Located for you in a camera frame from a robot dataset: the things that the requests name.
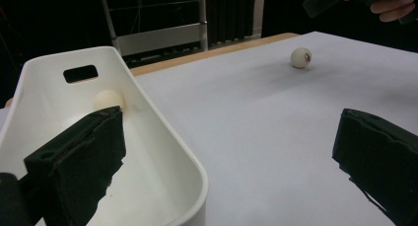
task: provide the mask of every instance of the bin handle hole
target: bin handle hole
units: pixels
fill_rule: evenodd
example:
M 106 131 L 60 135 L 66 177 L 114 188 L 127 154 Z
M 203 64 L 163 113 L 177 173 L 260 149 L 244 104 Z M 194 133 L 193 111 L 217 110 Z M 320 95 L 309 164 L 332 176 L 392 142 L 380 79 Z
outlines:
M 81 66 L 64 71 L 64 78 L 68 84 L 91 80 L 98 76 L 98 70 L 94 65 Z

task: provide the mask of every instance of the white plastic bin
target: white plastic bin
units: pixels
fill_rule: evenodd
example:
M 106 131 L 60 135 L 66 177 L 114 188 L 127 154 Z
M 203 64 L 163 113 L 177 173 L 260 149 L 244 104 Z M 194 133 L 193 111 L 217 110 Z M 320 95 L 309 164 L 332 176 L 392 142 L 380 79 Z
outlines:
M 98 77 L 75 83 L 64 78 L 64 71 L 89 65 Z M 113 47 L 52 54 L 25 64 L 0 133 L 0 172 L 24 176 L 23 159 L 93 112 L 103 90 L 124 101 L 126 157 L 89 225 L 204 225 L 204 168 Z

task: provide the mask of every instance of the white ball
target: white ball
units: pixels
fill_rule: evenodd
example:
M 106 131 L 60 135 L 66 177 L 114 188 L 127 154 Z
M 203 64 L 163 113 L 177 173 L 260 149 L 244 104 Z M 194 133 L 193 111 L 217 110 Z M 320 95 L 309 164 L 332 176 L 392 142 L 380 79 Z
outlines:
M 123 110 L 125 103 L 123 102 L 123 98 L 112 90 L 101 91 L 95 96 L 95 100 L 93 101 L 95 111 L 114 106 L 120 106 Z
M 313 56 L 311 52 L 304 47 L 296 48 L 290 56 L 292 65 L 300 69 L 307 67 L 310 64 L 312 58 Z

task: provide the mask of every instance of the dark background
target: dark background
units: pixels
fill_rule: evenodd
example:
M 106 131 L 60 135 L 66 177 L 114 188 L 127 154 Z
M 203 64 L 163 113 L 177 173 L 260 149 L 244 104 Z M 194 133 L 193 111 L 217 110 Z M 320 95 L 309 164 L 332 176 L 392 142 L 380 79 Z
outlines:
M 139 0 L 107 0 L 111 9 L 131 8 L 110 12 L 118 36 L 199 22 L 195 0 L 163 6 L 153 5 L 193 0 L 140 1 L 138 25 L 135 17 Z M 251 36 L 253 5 L 254 0 L 206 0 L 209 46 Z M 100 45 L 111 45 L 101 0 L 0 0 L 0 108 L 13 97 L 22 67 L 29 59 Z M 123 58 L 129 67 L 136 67 L 145 63 L 142 57 L 176 57 L 196 46 L 200 43 Z

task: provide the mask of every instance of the table surface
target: table surface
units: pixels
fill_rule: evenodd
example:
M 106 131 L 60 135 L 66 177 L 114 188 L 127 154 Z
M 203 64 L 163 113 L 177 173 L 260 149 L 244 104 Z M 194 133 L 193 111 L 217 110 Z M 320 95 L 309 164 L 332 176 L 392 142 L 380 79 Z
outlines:
M 393 225 L 331 152 L 345 108 L 418 129 L 418 54 L 321 33 L 220 49 L 132 69 L 208 172 L 207 225 Z

